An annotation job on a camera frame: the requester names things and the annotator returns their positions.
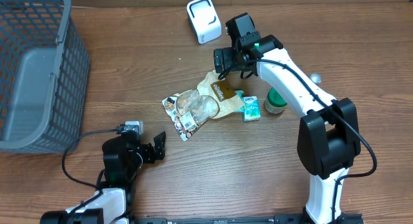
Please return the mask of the brown Pantree snack pouch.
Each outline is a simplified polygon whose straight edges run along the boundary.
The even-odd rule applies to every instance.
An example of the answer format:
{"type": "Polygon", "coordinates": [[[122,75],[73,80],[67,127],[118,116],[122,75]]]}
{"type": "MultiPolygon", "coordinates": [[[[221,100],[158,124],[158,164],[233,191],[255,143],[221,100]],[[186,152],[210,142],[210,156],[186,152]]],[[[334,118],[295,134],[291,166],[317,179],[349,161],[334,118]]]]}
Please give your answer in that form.
{"type": "Polygon", "coordinates": [[[220,119],[238,109],[235,90],[219,74],[209,72],[191,90],[176,93],[162,100],[183,141],[190,139],[208,120],[220,119]]]}

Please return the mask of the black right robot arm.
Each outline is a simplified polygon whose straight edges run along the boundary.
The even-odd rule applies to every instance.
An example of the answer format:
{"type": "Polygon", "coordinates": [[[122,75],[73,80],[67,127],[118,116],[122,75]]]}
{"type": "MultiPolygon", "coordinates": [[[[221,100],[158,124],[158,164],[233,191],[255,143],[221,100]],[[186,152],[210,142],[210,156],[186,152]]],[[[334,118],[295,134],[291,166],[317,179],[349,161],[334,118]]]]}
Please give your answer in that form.
{"type": "Polygon", "coordinates": [[[343,182],[361,152],[356,107],[348,98],[337,100],[320,89],[296,66],[274,37],[246,37],[233,46],[214,50],[220,76],[246,72],[266,81],[300,119],[298,156],[310,173],[310,194],[300,215],[280,215],[278,223],[362,223],[359,214],[340,208],[343,182]]]}

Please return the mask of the teal tissue pack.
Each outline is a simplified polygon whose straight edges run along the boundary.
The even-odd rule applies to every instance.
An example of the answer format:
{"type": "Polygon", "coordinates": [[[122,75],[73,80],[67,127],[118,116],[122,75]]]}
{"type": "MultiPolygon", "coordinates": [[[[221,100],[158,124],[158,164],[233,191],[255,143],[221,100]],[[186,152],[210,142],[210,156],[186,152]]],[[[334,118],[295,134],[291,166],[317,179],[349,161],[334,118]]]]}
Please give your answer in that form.
{"type": "Polygon", "coordinates": [[[261,112],[259,102],[256,96],[242,97],[243,106],[243,121],[255,121],[260,119],[261,112]]]}

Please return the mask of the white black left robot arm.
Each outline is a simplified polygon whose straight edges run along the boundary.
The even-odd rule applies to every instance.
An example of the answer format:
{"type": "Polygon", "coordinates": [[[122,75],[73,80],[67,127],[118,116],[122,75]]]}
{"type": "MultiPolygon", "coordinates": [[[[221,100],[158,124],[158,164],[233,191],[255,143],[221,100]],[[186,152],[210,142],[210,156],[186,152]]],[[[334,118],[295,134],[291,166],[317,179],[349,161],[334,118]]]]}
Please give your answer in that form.
{"type": "Polygon", "coordinates": [[[40,224],[138,223],[132,214],[136,178],[144,163],[165,157],[166,133],[154,137],[154,144],[142,144],[135,131],[123,132],[102,145],[105,168],[99,173],[91,198],[65,210],[49,211],[40,224]]]}

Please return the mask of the yellow oil bottle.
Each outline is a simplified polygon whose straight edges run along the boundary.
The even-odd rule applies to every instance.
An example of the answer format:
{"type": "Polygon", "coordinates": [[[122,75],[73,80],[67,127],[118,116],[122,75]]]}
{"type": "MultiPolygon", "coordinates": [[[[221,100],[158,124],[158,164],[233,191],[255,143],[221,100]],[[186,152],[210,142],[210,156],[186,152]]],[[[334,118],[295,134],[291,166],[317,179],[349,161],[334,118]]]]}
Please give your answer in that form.
{"type": "Polygon", "coordinates": [[[311,74],[310,79],[316,85],[318,85],[322,82],[322,78],[319,74],[311,74]]]}

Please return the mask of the teal snack bar wrapper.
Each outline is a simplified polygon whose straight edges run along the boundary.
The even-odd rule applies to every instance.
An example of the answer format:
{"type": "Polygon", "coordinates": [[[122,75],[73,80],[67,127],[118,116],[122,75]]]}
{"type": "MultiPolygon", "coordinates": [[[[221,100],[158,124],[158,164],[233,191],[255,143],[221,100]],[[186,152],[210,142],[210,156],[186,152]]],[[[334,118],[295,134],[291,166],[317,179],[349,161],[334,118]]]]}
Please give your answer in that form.
{"type": "Polygon", "coordinates": [[[235,93],[238,96],[238,99],[237,99],[238,109],[235,110],[235,112],[242,113],[244,111],[244,105],[245,105],[245,103],[243,101],[244,91],[243,90],[235,90],[235,93]]]}

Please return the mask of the green lidded cup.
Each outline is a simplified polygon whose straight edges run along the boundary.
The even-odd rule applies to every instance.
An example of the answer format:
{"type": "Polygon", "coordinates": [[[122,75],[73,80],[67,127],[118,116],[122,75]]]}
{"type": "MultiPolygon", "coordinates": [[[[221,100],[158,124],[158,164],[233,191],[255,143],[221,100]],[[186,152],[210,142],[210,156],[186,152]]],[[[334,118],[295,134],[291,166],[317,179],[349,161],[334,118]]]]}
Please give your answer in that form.
{"type": "Polygon", "coordinates": [[[287,102],[281,97],[281,95],[271,88],[268,91],[267,97],[264,101],[264,107],[272,114],[280,114],[287,106],[287,102]]]}

